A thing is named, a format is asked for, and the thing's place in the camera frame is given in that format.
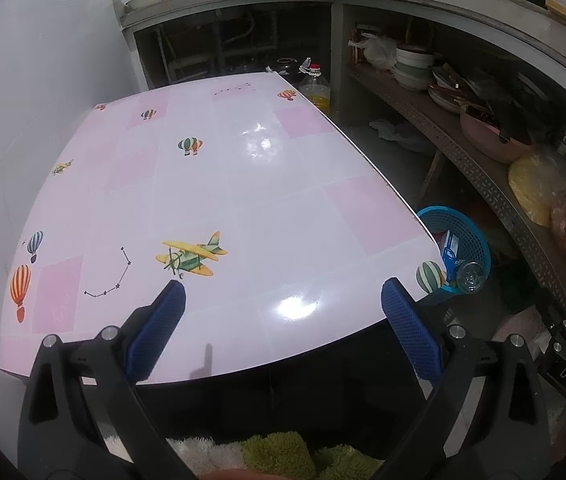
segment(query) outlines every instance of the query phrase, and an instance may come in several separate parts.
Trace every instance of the yellow biplane print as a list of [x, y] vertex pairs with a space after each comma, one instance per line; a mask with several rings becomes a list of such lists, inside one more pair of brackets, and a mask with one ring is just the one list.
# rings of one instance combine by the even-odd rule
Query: yellow biplane print
[[218, 261], [218, 256], [227, 254], [227, 251], [218, 246], [221, 233], [215, 232], [207, 244], [188, 244], [186, 242], [167, 241], [170, 252], [168, 254], [157, 254], [156, 259], [165, 265], [163, 269], [170, 269], [174, 275], [178, 272], [178, 277], [183, 279], [183, 273], [193, 272], [199, 276], [213, 276], [214, 273], [209, 267], [202, 264], [202, 260]]

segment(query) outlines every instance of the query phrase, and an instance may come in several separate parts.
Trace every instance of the white tiled wall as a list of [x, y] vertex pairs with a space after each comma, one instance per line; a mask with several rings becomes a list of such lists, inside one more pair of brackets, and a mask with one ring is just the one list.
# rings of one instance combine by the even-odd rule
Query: white tiled wall
[[[134, 93], [112, 0], [0, 0], [0, 307], [45, 176], [95, 104]], [[24, 387], [0, 371], [0, 448], [16, 457]]]

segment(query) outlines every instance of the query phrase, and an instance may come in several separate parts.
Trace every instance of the hot air balloon print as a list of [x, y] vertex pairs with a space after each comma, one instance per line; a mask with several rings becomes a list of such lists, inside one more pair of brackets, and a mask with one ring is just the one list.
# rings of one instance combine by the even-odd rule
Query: hot air balloon print
[[294, 92], [294, 90], [283, 90], [278, 94], [279, 97], [282, 97], [283, 99], [287, 99], [288, 101], [293, 101], [295, 95], [296, 92]]
[[154, 117], [154, 115], [156, 115], [156, 110], [146, 110], [141, 114], [141, 117], [143, 118], [143, 121], [146, 121]]
[[416, 282], [426, 293], [431, 294], [445, 283], [445, 273], [436, 262], [423, 262], [416, 269]]
[[28, 253], [32, 255], [30, 259], [32, 263], [36, 261], [36, 250], [38, 249], [38, 246], [41, 244], [42, 241], [43, 241], [42, 231], [36, 231], [29, 239]]
[[29, 267], [21, 265], [14, 271], [12, 282], [10, 283], [10, 295], [12, 296], [12, 301], [16, 303], [16, 319], [19, 323], [22, 323], [25, 319], [25, 307], [23, 306], [23, 300], [25, 299], [25, 295], [28, 293], [29, 280], [31, 277], [32, 273], [30, 272]]
[[183, 139], [178, 143], [178, 147], [185, 151], [185, 156], [188, 156], [191, 152], [192, 155], [198, 154], [198, 149], [203, 145], [203, 141], [197, 139], [196, 137], [188, 137]]

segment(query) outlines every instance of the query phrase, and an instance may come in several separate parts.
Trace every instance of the towel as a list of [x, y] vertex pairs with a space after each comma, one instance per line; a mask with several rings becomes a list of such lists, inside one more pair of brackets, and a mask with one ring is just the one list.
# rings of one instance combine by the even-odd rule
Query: towel
[[253, 436], [242, 443], [248, 469], [290, 480], [312, 480], [316, 468], [301, 436], [295, 431]]
[[[196, 476], [248, 469], [290, 480], [369, 480], [383, 463], [345, 445], [310, 455], [295, 431], [252, 436], [232, 444], [215, 444], [210, 438], [167, 440]], [[109, 452], [132, 461], [118, 436], [106, 438], [106, 445]]]
[[345, 445], [321, 449], [312, 458], [318, 480], [369, 480], [383, 463]]

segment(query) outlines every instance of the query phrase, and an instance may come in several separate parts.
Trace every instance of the white bowl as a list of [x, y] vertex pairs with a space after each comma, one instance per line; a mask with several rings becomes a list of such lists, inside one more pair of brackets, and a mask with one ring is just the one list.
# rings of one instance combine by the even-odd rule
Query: white bowl
[[394, 74], [394, 78], [396, 78], [396, 82], [400, 86], [417, 92], [427, 90], [428, 86], [433, 81], [431, 76], [427, 76], [425, 78], [413, 76], [412, 74], [408, 74], [397, 69], [395, 66], [392, 67], [392, 73]]
[[450, 90], [454, 90], [454, 87], [452, 85], [450, 85], [450, 83], [447, 82], [447, 80], [443, 79], [443, 75], [445, 74], [444, 70], [437, 66], [434, 67], [432, 69], [432, 74], [434, 75], [434, 79], [436, 79], [436, 82], [439, 86], [442, 86], [443, 88], [449, 88]]
[[441, 97], [436, 93], [436, 91], [430, 87], [428, 89], [429, 96], [432, 98], [438, 106], [440, 106], [443, 110], [447, 110], [450, 113], [460, 115], [461, 114], [461, 107], [456, 104], [455, 102], [450, 102], [445, 98]]
[[145, 7], [149, 7], [150, 5], [157, 4], [162, 0], [129, 0], [127, 5], [132, 10], [144, 9]]
[[416, 68], [432, 68], [434, 54], [422, 46], [399, 45], [396, 47], [396, 60], [407, 66]]

